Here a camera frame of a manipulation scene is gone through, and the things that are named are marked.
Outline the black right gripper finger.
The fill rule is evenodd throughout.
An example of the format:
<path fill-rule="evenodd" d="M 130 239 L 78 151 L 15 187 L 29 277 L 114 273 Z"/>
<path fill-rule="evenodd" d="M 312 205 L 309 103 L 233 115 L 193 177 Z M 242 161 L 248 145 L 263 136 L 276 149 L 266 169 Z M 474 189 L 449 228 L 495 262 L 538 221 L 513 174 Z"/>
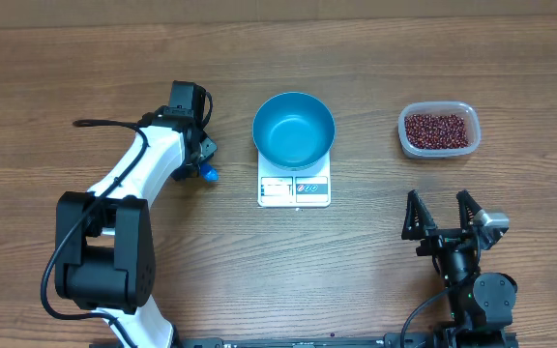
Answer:
<path fill-rule="evenodd" d="M 415 189 L 410 190 L 407 195 L 401 239 L 422 240 L 428 238 L 436 229 L 437 225 L 418 192 Z"/>
<path fill-rule="evenodd" d="M 474 222 L 474 217 L 482 207 L 474 200 L 468 190 L 459 191 L 456 195 L 460 227 L 468 230 Z"/>

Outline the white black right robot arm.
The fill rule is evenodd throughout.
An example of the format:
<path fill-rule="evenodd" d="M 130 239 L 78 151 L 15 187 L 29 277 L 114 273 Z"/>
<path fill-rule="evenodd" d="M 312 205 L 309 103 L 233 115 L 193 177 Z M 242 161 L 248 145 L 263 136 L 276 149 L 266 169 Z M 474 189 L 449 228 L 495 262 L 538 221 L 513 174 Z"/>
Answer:
<path fill-rule="evenodd" d="M 418 241 L 416 254 L 429 257 L 444 289 L 419 304 L 398 334 L 400 347 L 516 347 L 513 322 L 518 286 L 503 273 L 484 273 L 484 251 L 494 247 L 510 227 L 502 212 L 488 212 L 462 190 L 456 194 L 457 228 L 440 228 L 416 190 L 408 192 L 403 240 Z M 432 333 L 410 334 L 412 321 L 438 300 L 449 301 L 452 320 L 437 325 Z"/>

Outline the blue plastic measuring scoop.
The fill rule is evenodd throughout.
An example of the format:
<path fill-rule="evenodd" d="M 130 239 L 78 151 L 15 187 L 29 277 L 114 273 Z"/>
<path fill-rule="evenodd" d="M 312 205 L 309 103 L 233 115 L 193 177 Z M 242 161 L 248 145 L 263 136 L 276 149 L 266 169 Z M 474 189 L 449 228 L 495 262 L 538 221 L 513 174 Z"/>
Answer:
<path fill-rule="evenodd" d="M 204 162 L 199 165 L 198 174 L 209 183 L 216 182 L 220 178 L 218 170 L 215 169 L 209 162 Z"/>

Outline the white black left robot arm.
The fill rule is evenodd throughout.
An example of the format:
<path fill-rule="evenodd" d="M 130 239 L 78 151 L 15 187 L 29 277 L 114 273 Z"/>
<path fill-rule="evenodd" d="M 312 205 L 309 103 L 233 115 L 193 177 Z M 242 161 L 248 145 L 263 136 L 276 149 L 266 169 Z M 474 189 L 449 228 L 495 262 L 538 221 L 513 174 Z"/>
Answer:
<path fill-rule="evenodd" d="M 150 210 L 170 179 L 218 180 L 209 163 L 217 145 L 205 131 L 212 111 L 203 87 L 173 81 L 166 105 L 124 123 L 135 136 L 113 169 L 88 190 L 61 196 L 55 249 L 40 290 L 49 315 L 100 318 L 121 347 L 181 346 L 152 296 L 157 271 Z"/>

